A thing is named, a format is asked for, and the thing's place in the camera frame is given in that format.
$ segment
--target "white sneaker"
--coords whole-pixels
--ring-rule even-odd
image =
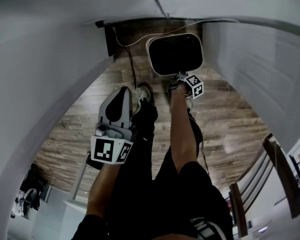
[[[140,110],[140,107],[143,102],[151,101],[151,93],[150,93],[149,89],[144,85],[138,86],[135,89],[135,97],[136,97],[136,101],[138,102],[138,107],[137,107],[135,113],[137,113]]]

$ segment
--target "black sleeve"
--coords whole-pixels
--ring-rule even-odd
[[[104,240],[108,238],[105,221],[97,215],[87,215],[79,224],[72,240]]]
[[[233,239],[232,217],[227,202],[197,162],[188,162],[179,173],[180,196],[184,214],[192,222],[197,218],[217,224],[227,239]]]

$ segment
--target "white cable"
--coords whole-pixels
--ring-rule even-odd
[[[198,21],[195,21],[195,22],[192,22],[192,23],[189,23],[185,26],[182,26],[180,28],[177,28],[175,30],[172,30],[170,32],[167,32],[167,33],[152,33],[152,34],[146,34],[144,35],[143,37],[139,38],[137,41],[135,41],[134,43],[131,43],[131,44],[127,44],[127,45],[123,45],[119,42],[118,40],[118,36],[117,36],[117,32],[116,30],[114,29],[114,27],[112,27],[114,33],[116,34],[115,35],[115,39],[118,43],[118,45],[120,45],[121,47],[129,47],[129,46],[133,46],[135,45],[136,43],[138,43],[139,41],[141,41],[142,39],[146,38],[146,37],[149,37],[149,36],[155,36],[155,35],[168,35],[170,33],[173,33],[173,32],[176,32],[176,31],[179,31],[179,30],[182,30],[188,26],[191,26],[191,25],[195,25],[195,24],[198,24],[200,22],[219,22],[219,21],[227,21],[227,22],[235,22],[235,23],[240,23],[240,21],[236,20],[236,19],[231,19],[231,18],[215,18],[215,19],[201,19],[201,20],[198,20]]]
[[[197,124],[196,120],[194,120],[192,117],[189,116],[189,119],[191,119],[200,129],[199,125]],[[204,134],[202,133],[202,131],[200,130],[201,136],[202,136],[202,143],[201,143],[201,153],[203,155],[203,159],[204,159],[204,163],[205,163],[205,168],[206,168],[206,173],[208,174],[209,178],[210,178],[210,173],[209,173],[209,169],[208,169],[208,164],[207,164],[207,160],[206,160],[206,155],[204,152]]]

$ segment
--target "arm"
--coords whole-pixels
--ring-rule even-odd
[[[171,91],[171,154],[178,173],[188,162],[197,162],[197,143],[186,104],[186,86],[180,83]]]
[[[92,184],[86,215],[97,215],[105,219],[120,166],[120,164],[113,165],[106,163],[103,165]]]

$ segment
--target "wooden floor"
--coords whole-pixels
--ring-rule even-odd
[[[118,24],[116,31],[123,44],[130,44],[146,34],[168,32],[183,24],[179,21],[138,21]],[[193,25],[186,31],[201,36],[202,28]],[[131,46],[130,51],[137,83],[151,85],[158,111],[152,147],[154,178],[170,146],[171,114],[165,87],[170,78],[159,77],[152,71],[145,50],[146,40]],[[90,136],[94,134],[99,107],[105,98],[122,86],[128,86],[134,93],[128,55],[117,44],[115,51],[115,62],[71,106],[36,156],[34,163],[56,188],[70,191],[82,158],[90,150]],[[204,95],[195,100],[191,113],[203,132],[211,180],[219,190],[225,191],[249,166],[269,132],[240,94],[212,68],[204,64],[195,74],[204,82]],[[198,160],[204,166],[202,154]],[[79,195],[84,196],[84,191],[90,190],[97,174],[94,168],[87,168]]]

